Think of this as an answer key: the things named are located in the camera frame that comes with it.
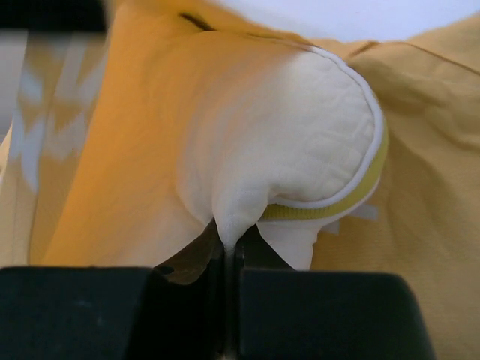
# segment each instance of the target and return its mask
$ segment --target wrinkled fabric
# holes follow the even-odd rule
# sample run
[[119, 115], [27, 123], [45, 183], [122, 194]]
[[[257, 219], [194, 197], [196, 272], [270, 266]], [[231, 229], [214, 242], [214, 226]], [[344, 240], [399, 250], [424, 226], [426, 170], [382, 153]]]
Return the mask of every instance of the wrinkled fabric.
[[[376, 216], [346, 217], [321, 232], [312, 269], [403, 276], [418, 298], [438, 359], [480, 359], [480, 16], [405, 42], [309, 42], [248, 25], [212, 6], [206, 10], [201, 3], [193, 13], [213, 16], [219, 31], [313, 42], [346, 59], [370, 83], [391, 139], [382, 181], [368, 203]], [[185, 11], [191, 5], [181, 1], [179, 6]], [[54, 255], [81, 259], [95, 254], [104, 264], [113, 259], [149, 264], [158, 261], [158, 254], [174, 254], [203, 229], [182, 206], [172, 191], [172, 177], [164, 172], [174, 166], [166, 149], [176, 149], [176, 128], [152, 117], [169, 100], [168, 84], [156, 82], [160, 75], [145, 70], [163, 55], [155, 49], [167, 41], [169, 29], [181, 33], [168, 40], [171, 47], [181, 36], [200, 30], [168, 16], [161, 20], [150, 7], [129, 4], [117, 17], [127, 15], [129, 25], [114, 26], [112, 32], [113, 56], [78, 171], [68, 167], [68, 178], [75, 174], [72, 188], [70, 182], [57, 185], [61, 191], [44, 191], [44, 200], [35, 206], [8, 210], [22, 230], [13, 234], [14, 242], [18, 236], [27, 241], [37, 236], [37, 244], [48, 249], [50, 242], [81, 239], [81, 247], [62, 245]], [[62, 144], [69, 144], [68, 138]], [[57, 175], [43, 172], [42, 182], [58, 184], [59, 178], [53, 181]], [[46, 200], [61, 204], [55, 214], [44, 205]], [[11, 202], [6, 204], [0, 202], [2, 217]], [[109, 212], [112, 207], [118, 211]], [[45, 214], [40, 228], [48, 232], [36, 232], [33, 212]], [[159, 222], [167, 215], [172, 223]]]
[[438, 359], [480, 359], [480, 16], [401, 43], [315, 44], [370, 83], [390, 148], [376, 220], [321, 232], [312, 269], [401, 275]]

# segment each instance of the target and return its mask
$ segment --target yellow fabric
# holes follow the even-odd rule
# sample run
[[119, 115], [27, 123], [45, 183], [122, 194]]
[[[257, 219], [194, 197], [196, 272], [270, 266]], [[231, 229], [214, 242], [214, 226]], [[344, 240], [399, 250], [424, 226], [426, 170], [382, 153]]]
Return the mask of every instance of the yellow fabric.
[[[82, 56], [77, 72], [64, 71], [77, 55]], [[95, 109], [104, 56], [104, 38], [28, 39], [0, 193], [1, 264], [26, 264], [29, 254], [37, 263], [47, 249]], [[75, 91], [92, 81], [91, 99], [84, 101]], [[41, 84], [39, 99], [32, 94], [33, 83]], [[59, 84], [73, 97], [66, 97]]]
[[480, 359], [480, 16], [404, 43], [315, 43], [370, 83], [390, 149], [378, 220], [321, 232], [312, 269], [400, 274], [438, 359]]
[[[232, 28], [232, 24], [242, 24], [245, 21], [230, 14], [229, 17], [237, 20], [225, 24], [223, 16], [218, 14], [229, 13], [207, 5], [195, 7], [192, 11], [184, 7], [185, 4], [181, 1], [178, 7], [176, 3], [166, 1], [163, 10], [152, 10], [150, 5], [135, 6], [127, 3], [117, 13], [102, 94], [79, 171], [44, 259], [49, 264], [59, 264], [68, 259], [69, 263], [76, 265], [84, 265], [86, 262], [105, 265], [119, 261], [130, 263], [132, 259], [138, 258], [138, 261], [151, 265], [155, 261], [161, 261], [158, 254], [167, 254], [162, 246], [169, 248], [169, 254], [173, 247], [186, 245], [185, 242], [194, 238], [191, 231], [190, 236], [182, 239], [174, 234], [175, 238], [170, 240], [172, 244], [167, 246], [164, 243], [168, 237], [156, 220], [163, 209], [174, 206], [174, 202], [166, 205], [164, 198], [167, 196], [166, 190], [173, 186], [169, 182], [173, 182], [172, 169], [175, 168], [179, 139], [185, 132], [185, 126], [178, 118], [175, 121], [166, 120], [170, 114], [165, 110], [167, 106], [164, 106], [171, 95], [168, 84], [176, 81], [181, 76], [181, 71], [175, 72], [172, 69], [169, 74], [175, 76], [168, 77], [162, 59], [179, 56], [179, 49], [188, 48], [183, 44], [190, 41], [198, 44], [204, 38], [196, 37], [202, 30], [179, 17], [180, 13], [201, 17], [213, 29], [232, 29], [232, 32], [242, 29], [240, 25]], [[277, 44], [277, 39], [294, 41], [297, 38], [264, 28], [259, 32], [262, 36], [267, 36], [268, 40], [259, 40], [260, 35], [257, 34], [254, 38], [248, 37], [247, 41], [261, 47], [270, 41]], [[142, 38], [141, 44], [136, 41], [138, 38]], [[245, 41], [245, 38], [240, 37], [238, 41]], [[215, 56], [221, 53], [212, 51], [208, 54]], [[178, 61], [189, 62], [190, 58], [184, 55]], [[342, 212], [345, 206], [349, 208], [363, 200], [377, 183], [386, 156], [386, 145], [385, 137], [382, 151], [370, 167], [368, 176], [364, 177], [362, 185], [345, 201], [323, 211], [301, 211], [299, 214], [310, 218], [332, 216]], [[102, 176], [92, 181], [98, 173]], [[137, 214], [134, 209], [142, 211]], [[149, 245], [155, 246], [157, 251], [149, 250], [148, 256], [132, 255], [132, 248], [146, 247], [146, 239], [151, 240], [152, 234], [158, 234], [162, 238], [158, 241], [159, 244]], [[98, 236], [107, 240], [98, 244]], [[129, 247], [132, 239], [142, 244]], [[117, 251], [112, 251], [110, 242], [115, 242], [113, 246], [122, 248], [125, 252], [122, 250], [118, 254]]]
[[[283, 31], [273, 31], [260, 24], [254, 24], [234, 13], [213, 5], [208, 1], [197, 0], [139, 0], [147, 8], [157, 11], [171, 12], [172, 14], [188, 14], [195, 19], [201, 20], [209, 28], [231, 32], [240, 35], [253, 35], [259, 38], [273, 40], [292, 41], [303, 45], [314, 45], [307, 39], [297, 34]], [[269, 205], [262, 216], [263, 220], [285, 220], [285, 219], [319, 219], [330, 218], [352, 208], [361, 202], [377, 184], [388, 149], [388, 133], [385, 132], [382, 146], [371, 164], [367, 174], [357, 188], [346, 198], [333, 205], [317, 209], [290, 208], [283, 205]]]
[[[294, 34], [251, 25], [204, 1], [149, 0], [147, 6], [197, 15], [221, 31], [309, 44]], [[199, 31], [186, 22], [175, 26], [181, 27], [185, 34]], [[135, 138], [135, 129], [146, 124], [139, 114], [155, 111], [155, 107], [144, 109], [143, 106], [155, 87], [138, 85], [151, 76], [143, 67], [153, 59], [146, 48], [155, 47], [159, 41], [156, 37], [161, 34], [156, 31], [143, 29], [139, 33], [129, 33], [119, 30], [113, 34], [117, 54], [123, 54], [128, 63], [120, 58], [110, 61], [105, 83], [109, 84], [111, 92], [102, 93], [102, 109], [96, 116], [98, 119], [108, 116], [112, 124], [101, 121], [94, 124], [82, 162], [93, 164], [98, 152], [102, 152], [103, 159], [110, 164], [134, 157], [135, 148], [130, 147], [124, 154], [115, 153], [113, 149], [121, 148], [115, 145], [127, 142], [130, 137]], [[378, 220], [348, 217], [341, 221], [339, 235], [322, 232], [314, 249], [312, 269], [370, 270], [402, 275], [418, 296], [439, 360], [480, 359], [477, 341], [480, 334], [480, 281], [477, 279], [480, 273], [479, 34], [480, 18], [474, 16], [403, 43], [314, 41], [346, 59], [373, 87], [385, 112], [390, 149], [379, 189], [369, 202], [378, 207]], [[54, 73], [61, 66], [56, 65]], [[119, 76], [125, 71], [128, 76]], [[52, 92], [53, 86], [46, 86], [44, 91]], [[114, 96], [115, 91], [123, 92], [122, 96]], [[62, 104], [56, 103], [55, 107], [60, 111]], [[113, 122], [119, 113], [129, 115], [128, 123], [122, 124], [130, 129], [129, 137], [112, 133], [110, 139], [114, 145], [106, 144], [101, 134], [116, 128]], [[152, 138], [141, 139], [143, 142], [139, 141], [138, 146], [160, 141], [158, 134], [165, 134], [161, 141], [169, 141], [168, 128], [157, 125], [151, 129], [149, 136]], [[77, 135], [72, 134], [60, 148], [71, 146], [69, 141], [76, 138]], [[84, 182], [91, 188], [106, 185], [106, 191], [116, 195], [112, 199], [130, 204], [130, 212], [125, 217], [137, 227], [124, 227], [121, 232], [102, 229], [99, 239], [115, 241], [116, 236], [133, 237], [142, 229], [155, 233], [155, 218], [161, 216], [161, 212], [149, 200], [159, 194], [152, 190], [145, 195], [148, 199], [136, 199], [128, 196], [137, 194], [137, 189], [129, 189], [128, 184], [118, 187], [130, 190], [127, 193], [116, 193], [115, 188], [115, 183], [121, 182], [125, 172], [130, 171], [137, 180], [145, 180], [145, 189], [155, 189], [152, 182], [158, 168], [164, 164], [169, 166], [172, 159], [163, 156], [160, 161], [158, 153], [152, 150], [151, 157], [131, 161], [134, 168], [116, 166], [115, 172], [106, 173], [104, 164], [99, 163], [90, 167], [91, 172], [75, 177], [76, 183]], [[32, 262], [36, 263], [60, 215], [64, 222], [60, 231], [56, 230], [57, 236], [74, 237], [76, 231], [81, 231], [75, 227], [75, 209], [88, 210], [89, 204], [83, 196], [92, 189], [84, 187], [71, 193], [69, 208], [60, 214], [77, 163], [74, 157], [67, 159], [52, 161], [42, 155], [38, 194], [22, 183], [20, 159], [9, 160], [0, 195], [0, 235], [5, 242], [5, 232], [10, 234], [16, 255], [14, 259], [1, 258], [2, 263], [26, 261], [23, 257], [31, 230], [34, 230], [31, 238], [37, 239], [32, 240], [31, 247], [37, 252], [37, 257], [32, 257]], [[88, 181], [92, 176], [98, 181]], [[132, 212], [132, 206], [139, 211]], [[104, 220], [87, 217], [83, 220], [92, 227]], [[92, 239], [92, 243], [85, 246], [95, 246], [97, 240]]]

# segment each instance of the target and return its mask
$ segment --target yellow cloth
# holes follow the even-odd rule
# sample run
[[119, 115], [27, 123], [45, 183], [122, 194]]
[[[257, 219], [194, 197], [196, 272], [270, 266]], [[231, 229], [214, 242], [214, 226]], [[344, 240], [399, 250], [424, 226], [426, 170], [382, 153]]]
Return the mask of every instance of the yellow cloth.
[[75, 176], [106, 60], [105, 39], [29, 38], [0, 193], [0, 264], [44, 255]]
[[[159, 2], [149, 0], [148, 6], [157, 8]], [[164, 4], [172, 6], [168, 11], [194, 14], [220, 31], [309, 44], [294, 34], [251, 25], [204, 1], [172, 0]], [[144, 10], [144, 15], [154, 17], [155, 12]], [[142, 19], [136, 21], [140, 26]], [[186, 34], [199, 31], [187, 23], [175, 26], [183, 26]], [[312, 268], [402, 275], [418, 296], [439, 360], [480, 359], [477, 341], [480, 334], [480, 281], [477, 279], [480, 273], [480, 240], [477, 238], [480, 227], [479, 34], [480, 17], [474, 16], [403, 43], [314, 41], [344, 57], [373, 87], [385, 111], [391, 145], [382, 182], [370, 201], [379, 209], [378, 220], [348, 217], [340, 222], [339, 235], [322, 232], [316, 243]], [[139, 126], [152, 125], [144, 122], [141, 115], [155, 111], [154, 101], [150, 100], [151, 107], [144, 105], [147, 99], [155, 96], [157, 88], [152, 81], [147, 81], [152, 80], [151, 74], [144, 68], [161, 56], [148, 51], [156, 46], [159, 35], [158, 28], [139, 28], [138, 33], [118, 29], [112, 35], [116, 49], [111, 51], [116, 51], [115, 58], [107, 65], [106, 85], [100, 96], [101, 109], [96, 112], [82, 162], [93, 164], [102, 153], [103, 161], [114, 170], [106, 172], [105, 163], [98, 163], [91, 165], [88, 172], [79, 171], [74, 180], [77, 188], [70, 192], [63, 214], [62, 206], [77, 168], [77, 158], [52, 161], [43, 154], [39, 160], [38, 193], [22, 183], [20, 160], [9, 160], [0, 196], [0, 225], [7, 225], [1, 228], [0, 235], [4, 242], [5, 231], [10, 231], [12, 246], [18, 247], [15, 254], [19, 257], [12, 261], [26, 261], [29, 239], [31, 260], [37, 263], [55, 231], [59, 237], [75, 237], [82, 231], [75, 227], [76, 214], [81, 209], [85, 209], [82, 223], [98, 227], [97, 238], [85, 246], [95, 246], [98, 239], [133, 239], [143, 230], [155, 233], [155, 219], [161, 212], [158, 204], [150, 199], [163, 195], [149, 189], [155, 189], [155, 176], [161, 175], [159, 169], [163, 165], [170, 166], [172, 159], [159, 157], [153, 148], [150, 157], [139, 161], [134, 159], [136, 149], [122, 147], [122, 142], [136, 139], [138, 146], [143, 146], [155, 140], [169, 141], [168, 127], [160, 124], [157, 130], [151, 129], [148, 138], [135, 137]], [[29, 59], [33, 57], [27, 56], [25, 60], [30, 62]], [[127, 76], [120, 76], [125, 71]], [[167, 100], [159, 98], [157, 103]], [[63, 105], [56, 101], [54, 107], [60, 111]], [[85, 106], [83, 111], [89, 109], [90, 106]], [[128, 121], [119, 124], [116, 119]], [[126, 130], [119, 134], [110, 132], [115, 132], [119, 126]], [[59, 148], [71, 147], [71, 142], [78, 138], [78, 133], [66, 136]], [[127, 149], [127, 152], [119, 154], [118, 149]], [[126, 172], [134, 173], [137, 180], [144, 180], [144, 197], [136, 197], [138, 189], [129, 188], [128, 183], [118, 184]], [[91, 204], [85, 194], [93, 194], [99, 187], [106, 191], [108, 201], [128, 204], [123, 214], [128, 219], [126, 223], [118, 226], [113, 221], [106, 229], [101, 227], [105, 218], [89, 217]], [[109, 205], [108, 201], [99, 200], [99, 209]], [[185, 216], [182, 208], [172, 211]], [[192, 220], [188, 226], [196, 224]]]
[[370, 83], [390, 149], [378, 220], [321, 232], [312, 269], [400, 274], [438, 359], [480, 359], [480, 16], [403, 43], [315, 44]]

